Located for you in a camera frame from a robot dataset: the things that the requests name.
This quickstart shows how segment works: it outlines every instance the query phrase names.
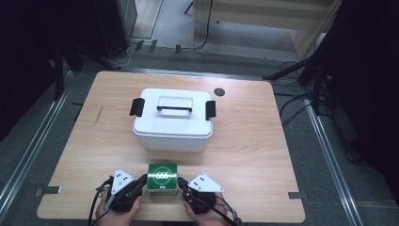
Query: lid handle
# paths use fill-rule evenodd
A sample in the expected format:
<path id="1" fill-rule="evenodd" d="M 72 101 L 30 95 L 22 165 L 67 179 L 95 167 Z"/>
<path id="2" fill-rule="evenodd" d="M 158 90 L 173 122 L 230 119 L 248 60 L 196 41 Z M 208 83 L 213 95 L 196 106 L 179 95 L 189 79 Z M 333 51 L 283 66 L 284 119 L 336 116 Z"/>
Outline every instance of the lid handle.
<path id="1" fill-rule="evenodd" d="M 216 102 L 215 101 L 207 101 L 205 103 L 205 120 L 209 120 L 209 118 L 216 117 Z"/>
<path id="2" fill-rule="evenodd" d="M 170 109 L 170 110 L 187 110 L 189 112 L 193 111 L 193 107 L 184 107 L 184 106 L 157 106 L 156 109 L 163 110 L 163 109 Z"/>
<path id="3" fill-rule="evenodd" d="M 130 115 L 136 115 L 138 117 L 141 117 L 143 115 L 145 102 L 146 101 L 143 98 L 135 98 L 132 102 L 132 108 L 130 108 Z"/>

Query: green box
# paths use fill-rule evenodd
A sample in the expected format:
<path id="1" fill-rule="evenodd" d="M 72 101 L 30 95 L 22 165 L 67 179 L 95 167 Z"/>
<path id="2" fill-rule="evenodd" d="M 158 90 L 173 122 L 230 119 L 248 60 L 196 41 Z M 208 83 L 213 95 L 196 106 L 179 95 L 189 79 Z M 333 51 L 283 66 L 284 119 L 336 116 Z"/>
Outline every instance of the green box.
<path id="1" fill-rule="evenodd" d="M 147 190 L 151 195 L 176 195 L 177 187 L 177 164 L 149 164 Z"/>

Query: table top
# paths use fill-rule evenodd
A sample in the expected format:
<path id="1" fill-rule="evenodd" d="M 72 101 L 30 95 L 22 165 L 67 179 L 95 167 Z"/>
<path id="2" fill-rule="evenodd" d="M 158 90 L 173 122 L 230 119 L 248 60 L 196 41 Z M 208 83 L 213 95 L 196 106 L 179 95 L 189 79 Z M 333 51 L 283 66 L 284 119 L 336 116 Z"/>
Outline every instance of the table top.
<path id="1" fill-rule="evenodd" d="M 203 153 L 145 151 L 129 116 L 134 98 L 146 88 L 207 91 L 216 102 L 214 133 Z M 216 88 L 224 96 L 214 95 Z M 225 188 L 224 198 L 244 222 L 302 222 L 302 201 L 271 85 L 214 77 L 145 73 L 98 73 L 49 186 L 40 218 L 88 218 L 95 188 L 115 169 L 138 178 L 150 163 L 177 163 L 191 181 L 206 173 Z M 144 189 L 136 220 L 190 221 L 177 196 L 150 196 Z"/>

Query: box lid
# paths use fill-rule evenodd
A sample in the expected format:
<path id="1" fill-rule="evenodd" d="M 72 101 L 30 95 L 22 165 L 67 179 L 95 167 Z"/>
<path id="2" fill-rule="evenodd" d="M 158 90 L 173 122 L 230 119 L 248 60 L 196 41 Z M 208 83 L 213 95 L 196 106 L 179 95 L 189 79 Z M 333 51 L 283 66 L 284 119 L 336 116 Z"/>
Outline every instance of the box lid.
<path id="1" fill-rule="evenodd" d="M 144 89 L 139 99 L 143 106 L 133 126 L 137 135 L 209 137 L 213 132 L 209 118 L 215 116 L 215 102 L 208 92 Z"/>

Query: wooden desk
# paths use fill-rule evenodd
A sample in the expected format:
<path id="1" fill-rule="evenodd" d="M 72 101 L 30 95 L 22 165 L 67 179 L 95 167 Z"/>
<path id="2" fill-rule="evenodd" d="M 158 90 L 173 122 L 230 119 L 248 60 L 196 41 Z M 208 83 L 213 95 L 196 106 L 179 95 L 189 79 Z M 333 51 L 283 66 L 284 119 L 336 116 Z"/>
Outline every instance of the wooden desk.
<path id="1" fill-rule="evenodd" d="M 203 153 L 145 151 L 132 131 L 132 100 L 145 88 L 203 90 L 216 101 L 214 133 Z M 215 88 L 226 94 L 214 95 Z M 225 188 L 224 197 L 244 222 L 301 222 L 301 200 L 279 119 L 273 90 L 264 81 L 213 77 L 98 73 L 49 186 L 40 218 L 88 218 L 95 188 L 122 169 L 135 177 L 149 163 L 177 163 L 179 176 L 191 181 L 201 172 Z M 182 191 L 172 197 L 149 196 L 135 219 L 190 221 Z"/>
<path id="2" fill-rule="evenodd" d="M 296 54 L 301 60 L 321 33 L 329 30 L 341 2 L 342 0 L 214 0 L 211 20 L 289 29 Z M 196 21 L 207 22 L 211 0 L 194 0 L 193 3 L 192 47 Z"/>

